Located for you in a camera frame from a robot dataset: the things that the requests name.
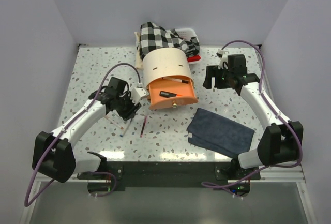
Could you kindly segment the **blue cap marker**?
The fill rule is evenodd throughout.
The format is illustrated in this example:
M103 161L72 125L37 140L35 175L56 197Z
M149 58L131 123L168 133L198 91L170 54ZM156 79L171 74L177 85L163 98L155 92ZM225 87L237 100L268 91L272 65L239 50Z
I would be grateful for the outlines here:
M129 129L129 127L130 127L132 121L133 121L133 119L130 119L130 120L127 122L126 126L124 127L123 131L122 131L121 134L120 134L120 137L123 137L123 136L126 134L126 132L127 132L127 130Z

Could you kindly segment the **beige cap marker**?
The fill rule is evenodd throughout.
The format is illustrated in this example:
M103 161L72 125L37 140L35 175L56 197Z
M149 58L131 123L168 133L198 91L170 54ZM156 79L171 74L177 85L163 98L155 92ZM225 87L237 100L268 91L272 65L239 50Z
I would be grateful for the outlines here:
M116 123L115 121L111 120L108 116L104 116L104 118L109 121L111 124L115 125L116 127L118 127L119 129L124 129L123 126L121 126L120 124Z

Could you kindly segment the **orange black highlighter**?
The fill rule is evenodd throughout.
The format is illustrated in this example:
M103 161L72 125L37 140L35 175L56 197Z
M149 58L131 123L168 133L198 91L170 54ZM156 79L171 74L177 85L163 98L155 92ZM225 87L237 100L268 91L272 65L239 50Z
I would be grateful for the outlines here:
M179 97L180 94L166 92L166 91L160 91L159 96L165 97L165 98L171 98L171 97Z

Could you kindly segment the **green cap marker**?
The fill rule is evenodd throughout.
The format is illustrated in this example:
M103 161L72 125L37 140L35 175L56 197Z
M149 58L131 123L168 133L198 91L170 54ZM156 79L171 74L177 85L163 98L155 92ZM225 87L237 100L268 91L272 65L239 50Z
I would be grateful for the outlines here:
M185 84L188 84L189 83L189 81L187 81L187 80L177 79L177 78L171 78L171 77L163 77L162 79L168 80L168 81L179 82L179 83L185 83Z

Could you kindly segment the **beige round drawer organizer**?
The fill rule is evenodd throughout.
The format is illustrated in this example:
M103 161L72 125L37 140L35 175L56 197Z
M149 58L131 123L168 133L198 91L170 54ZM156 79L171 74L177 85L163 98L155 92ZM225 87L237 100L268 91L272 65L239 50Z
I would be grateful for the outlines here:
M143 59L144 86L151 82L172 76L193 79L186 54L178 48L161 48L149 52Z

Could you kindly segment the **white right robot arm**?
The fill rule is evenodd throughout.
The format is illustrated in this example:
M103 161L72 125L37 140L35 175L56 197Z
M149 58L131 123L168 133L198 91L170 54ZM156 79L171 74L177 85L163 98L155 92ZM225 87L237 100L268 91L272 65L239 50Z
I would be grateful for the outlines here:
M235 90L249 104L264 129L257 148L239 154L238 162L230 166L234 178L243 178L253 167L283 167L286 162L301 162L302 124L291 121L263 92L262 78L248 72L244 55L224 55L219 65L207 66L203 87Z

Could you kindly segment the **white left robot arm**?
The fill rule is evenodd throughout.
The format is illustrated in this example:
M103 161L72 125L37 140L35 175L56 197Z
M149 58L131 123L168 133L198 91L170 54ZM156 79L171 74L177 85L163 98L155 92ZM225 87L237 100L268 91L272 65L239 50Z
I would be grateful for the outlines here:
M67 122L52 130L42 131L35 140L32 168L60 183L73 174L89 172L94 178L107 173L107 160L96 152L75 155L74 146L82 136L109 112L115 111L125 121L131 120L147 96L146 89L135 87L127 91L127 82L115 77L108 85L90 94L84 106Z

